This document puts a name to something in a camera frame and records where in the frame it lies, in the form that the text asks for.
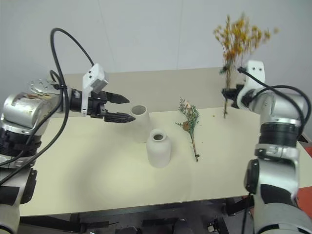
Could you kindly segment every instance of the white vase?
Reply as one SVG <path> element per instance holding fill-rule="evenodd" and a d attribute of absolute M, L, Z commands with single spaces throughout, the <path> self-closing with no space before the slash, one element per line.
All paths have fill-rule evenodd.
<path fill-rule="evenodd" d="M 146 106 L 134 106 L 131 108 L 130 114 L 136 118 L 131 122 L 133 139 L 137 143 L 145 143 L 152 130 L 152 124 Z"/>
<path fill-rule="evenodd" d="M 161 129 L 153 129 L 146 143 L 148 160 L 154 167 L 164 167 L 170 161 L 171 142 Z"/>

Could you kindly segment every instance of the table leg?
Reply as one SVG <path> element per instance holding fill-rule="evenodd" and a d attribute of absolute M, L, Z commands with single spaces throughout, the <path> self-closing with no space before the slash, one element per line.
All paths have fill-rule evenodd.
<path fill-rule="evenodd" d="M 229 216 L 235 215 L 236 213 L 243 211 L 246 206 L 247 198 L 235 202 L 233 198 L 225 199 L 225 213 Z M 249 201 L 249 208 L 254 206 L 254 198 L 251 197 Z"/>
<path fill-rule="evenodd" d="M 28 224 L 43 228 L 62 230 L 70 233 L 83 233 L 87 229 L 104 228 L 110 225 L 109 221 L 95 223 L 80 223 L 79 214 L 71 214 L 70 221 L 50 216 L 20 217 L 20 224 Z"/>

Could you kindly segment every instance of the pine cone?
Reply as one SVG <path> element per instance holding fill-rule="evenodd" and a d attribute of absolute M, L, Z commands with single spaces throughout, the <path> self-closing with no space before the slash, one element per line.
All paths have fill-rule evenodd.
<path fill-rule="evenodd" d="M 189 130 L 190 130 L 190 124 L 188 123 L 188 121 L 185 121 L 184 123 L 183 123 L 183 130 L 184 131 L 186 131 L 186 132 L 188 132 Z"/>

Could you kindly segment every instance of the dried flower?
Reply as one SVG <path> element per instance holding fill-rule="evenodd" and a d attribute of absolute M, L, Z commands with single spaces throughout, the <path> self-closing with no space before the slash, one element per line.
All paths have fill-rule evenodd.
<path fill-rule="evenodd" d="M 191 136 L 193 150 L 195 154 L 196 162 L 198 162 L 199 155 L 196 153 L 195 141 L 194 141 L 194 128 L 198 124 L 199 112 L 194 105 L 191 105 L 188 101 L 180 98 L 179 111 L 186 116 L 187 121 L 183 123 L 176 123 L 181 126 L 184 131 L 188 132 Z"/>
<path fill-rule="evenodd" d="M 225 26 L 218 26 L 214 30 L 214 36 L 223 48 L 224 66 L 220 73 L 226 74 L 226 89 L 231 85 L 231 67 L 237 61 L 242 62 L 246 55 L 251 55 L 261 44 L 266 43 L 271 38 L 269 30 L 261 31 L 256 25 L 250 26 L 249 18 L 244 15 L 231 23 L 231 18 L 227 15 Z M 224 105 L 224 117 L 226 115 L 227 99 Z"/>

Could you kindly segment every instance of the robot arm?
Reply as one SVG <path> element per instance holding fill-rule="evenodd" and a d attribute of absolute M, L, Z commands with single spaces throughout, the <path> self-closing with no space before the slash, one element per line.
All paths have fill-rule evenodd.
<path fill-rule="evenodd" d="M 249 61 L 246 71 L 265 81 L 263 63 Z M 312 233 L 310 218 L 297 207 L 299 189 L 296 148 L 300 126 L 297 110 L 272 91 L 256 94 L 262 85 L 246 76 L 245 85 L 223 90 L 224 97 L 234 101 L 233 107 L 260 114 L 260 137 L 255 156 L 249 162 L 244 185 L 254 199 L 254 233 Z M 287 94 L 303 110 L 300 95 Z"/>
<path fill-rule="evenodd" d="M 103 118 L 106 122 L 133 121 L 135 118 L 128 114 L 110 113 L 105 109 L 108 101 L 117 104 L 129 102 L 122 95 L 102 91 L 107 84 L 107 74 L 99 64 L 95 64 L 83 76 L 82 91 L 67 87 L 70 110 L 81 112 L 83 116 Z M 29 143 L 28 138 L 59 100 L 59 85 L 54 81 L 35 80 L 30 82 L 29 88 L 31 93 L 10 95 L 4 103 L 0 119 L 0 181 L 37 153 L 48 120 L 38 128 Z M 63 112 L 64 104 L 57 110 L 57 113 Z M 17 232 L 19 205 L 30 201 L 35 189 L 37 171 L 31 168 L 34 164 L 32 162 L 0 185 L 0 234 Z"/>

